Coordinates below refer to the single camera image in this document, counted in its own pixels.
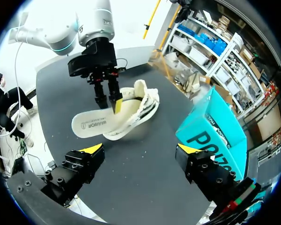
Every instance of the white sneaker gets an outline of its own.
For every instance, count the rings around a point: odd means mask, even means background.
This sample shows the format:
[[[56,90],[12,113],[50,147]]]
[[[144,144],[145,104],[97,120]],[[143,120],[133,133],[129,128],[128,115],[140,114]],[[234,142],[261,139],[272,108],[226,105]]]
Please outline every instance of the white sneaker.
[[[26,137],[25,136],[24,142],[30,148],[33,146],[33,141],[32,141],[32,139],[30,137]]]
[[[135,107],[130,107],[134,112],[129,115],[123,115],[123,123],[114,131],[103,134],[103,136],[111,141],[118,140],[128,134],[133,128],[150,119],[158,109],[159,95],[157,89],[148,89],[144,80],[137,80],[134,88],[121,88],[123,101],[137,99],[133,101]]]
[[[31,109],[28,109],[27,110],[27,113],[29,116],[32,116],[33,114],[37,113],[38,112],[38,108],[36,105],[34,105]]]

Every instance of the yellow tab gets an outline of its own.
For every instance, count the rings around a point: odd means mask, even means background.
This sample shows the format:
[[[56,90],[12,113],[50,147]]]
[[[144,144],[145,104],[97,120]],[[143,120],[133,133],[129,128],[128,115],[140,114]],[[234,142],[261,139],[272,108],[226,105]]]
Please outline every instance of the yellow tab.
[[[121,111],[122,102],[122,98],[116,101],[116,110],[114,111],[114,114],[117,114]]]
[[[93,147],[89,147],[89,148],[86,148],[86,149],[81,149],[79,151],[84,151],[86,153],[89,153],[89,154],[93,154],[95,151],[97,151],[100,147],[102,146],[102,143],[101,144],[97,144]]]
[[[182,144],[178,144],[178,146],[180,148],[182,148],[187,154],[195,153],[197,151],[202,151],[202,150],[199,150],[199,149],[194,149],[194,148],[191,148],[191,147],[187,147],[187,146],[182,145]]]

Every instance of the teal box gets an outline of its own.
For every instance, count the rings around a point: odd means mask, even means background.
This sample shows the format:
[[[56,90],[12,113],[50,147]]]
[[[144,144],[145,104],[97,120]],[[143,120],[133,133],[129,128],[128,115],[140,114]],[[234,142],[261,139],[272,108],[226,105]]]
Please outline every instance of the teal box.
[[[236,180],[244,178],[247,138],[234,113],[214,88],[193,108],[176,136],[183,145],[213,152],[219,165],[235,171]]]

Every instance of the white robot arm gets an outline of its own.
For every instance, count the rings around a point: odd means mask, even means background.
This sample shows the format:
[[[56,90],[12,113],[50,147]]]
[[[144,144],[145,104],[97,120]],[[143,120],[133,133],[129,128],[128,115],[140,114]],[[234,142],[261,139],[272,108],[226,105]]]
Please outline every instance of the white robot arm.
[[[123,97],[117,77],[118,72],[125,68],[115,68],[117,61],[113,44],[110,43],[115,35],[111,5],[109,0],[92,0],[92,6],[82,13],[76,13],[76,18],[61,26],[53,24],[36,30],[29,30],[24,25],[13,28],[9,42],[23,42],[51,49],[58,55],[67,55],[74,49],[78,33],[79,44],[86,49],[69,61],[69,75],[87,78],[87,82],[95,86],[95,100],[101,109],[108,107],[101,85],[101,82],[108,80],[109,100],[114,113],[118,113]]]

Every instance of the round table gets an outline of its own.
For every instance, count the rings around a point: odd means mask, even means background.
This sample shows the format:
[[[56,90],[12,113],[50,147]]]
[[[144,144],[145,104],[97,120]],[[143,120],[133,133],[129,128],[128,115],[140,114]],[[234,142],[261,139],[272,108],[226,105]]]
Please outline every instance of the round table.
[[[78,196],[111,224],[196,224],[209,202],[195,184],[189,184],[175,160],[175,131],[191,111],[190,100],[151,66],[131,68],[120,74],[120,87],[133,87],[143,79],[148,88],[157,88],[156,114],[118,141],[102,135],[78,138],[71,129],[72,118],[98,106],[93,86],[68,74],[67,63],[75,56],[39,70],[37,103],[45,139],[58,165],[71,149],[98,143],[105,147],[105,161]],[[108,96],[107,82],[103,86]]]

